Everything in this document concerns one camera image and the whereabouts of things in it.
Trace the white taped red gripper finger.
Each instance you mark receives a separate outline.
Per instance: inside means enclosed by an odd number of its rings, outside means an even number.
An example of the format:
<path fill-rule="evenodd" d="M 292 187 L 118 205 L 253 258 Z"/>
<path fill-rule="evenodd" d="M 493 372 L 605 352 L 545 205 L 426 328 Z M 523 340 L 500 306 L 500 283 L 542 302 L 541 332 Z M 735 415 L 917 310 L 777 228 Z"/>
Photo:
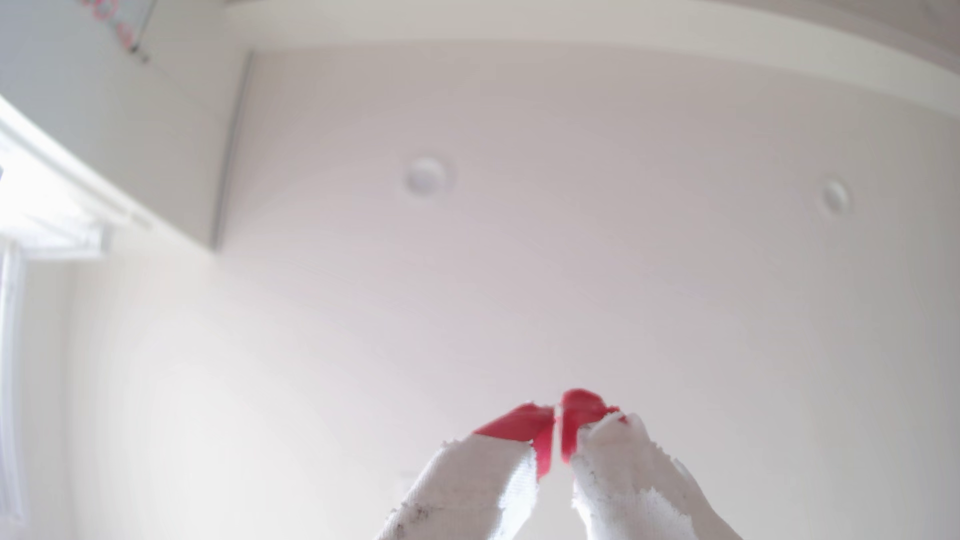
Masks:
<path fill-rule="evenodd" d="M 378 539 L 514 539 L 551 466 L 553 406 L 523 403 L 443 444 Z"/>
<path fill-rule="evenodd" d="M 740 539 L 642 418 L 594 392 L 562 395 L 560 451 L 588 539 Z"/>

